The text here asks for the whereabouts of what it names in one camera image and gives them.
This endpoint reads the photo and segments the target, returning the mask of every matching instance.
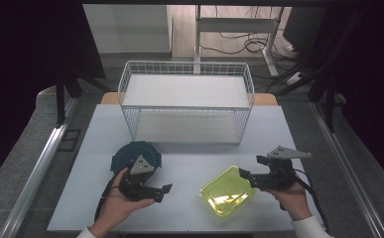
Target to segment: teal object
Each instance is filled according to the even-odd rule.
[[[161,154],[151,144],[144,141],[131,142],[112,157],[111,171],[116,175],[125,167],[133,167],[140,156],[155,168],[154,171],[162,165]]]

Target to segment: metal rail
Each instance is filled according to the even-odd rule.
[[[345,176],[345,179],[348,182],[348,185],[352,190],[352,193],[358,202],[361,212],[363,213],[374,237],[384,238],[384,225],[381,221],[380,215],[378,214],[374,204],[362,187],[361,182],[356,176],[355,171],[353,170],[348,158],[346,157],[345,152],[340,147],[340,144],[335,135],[328,131],[328,128],[322,119],[324,115],[321,111],[319,103],[311,102],[310,104],[318,119],[321,130],[323,131],[325,138],[330,145],[334,156],[336,157],[337,163],[342,169],[343,175]]]
[[[18,197],[18,200],[13,206],[5,224],[2,227],[2,230],[0,231],[0,238],[11,238],[17,235],[18,230],[24,221],[25,215],[27,214],[35,195],[37,194],[37,190],[43,181],[44,175],[49,168],[50,162],[52,161],[53,156],[59,146],[59,143],[67,128],[68,122],[70,121],[71,114],[76,104],[77,99],[71,98],[69,100],[65,108],[66,115],[64,122],[59,128],[55,128],[53,130],[49,141],[45,145],[40,157],[37,160],[36,165],[34,166],[33,171],[31,172],[30,177],[28,178],[24,188],[21,191],[21,194]]]

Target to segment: white wall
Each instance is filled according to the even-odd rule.
[[[171,51],[169,6],[83,4],[83,9],[101,54]]]

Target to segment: black curtain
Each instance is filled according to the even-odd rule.
[[[384,1],[367,8],[334,73],[343,114],[384,169]]]
[[[38,93],[74,71],[105,78],[80,1],[0,0],[0,166]]]

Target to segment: white table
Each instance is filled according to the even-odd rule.
[[[131,141],[120,106],[97,105],[82,146],[60,198],[49,231],[78,231],[93,222],[102,191],[112,177],[112,156]],[[288,213],[266,192],[257,191],[227,218],[217,217],[199,197],[206,183],[237,166],[267,173],[256,155],[266,156],[278,145],[295,149],[280,106],[255,106],[239,146],[154,144],[162,167],[149,186],[172,183],[162,203],[134,212],[114,230],[127,233],[249,232],[292,230]],[[294,168],[303,170],[299,159]],[[309,206],[318,215],[308,195]]]

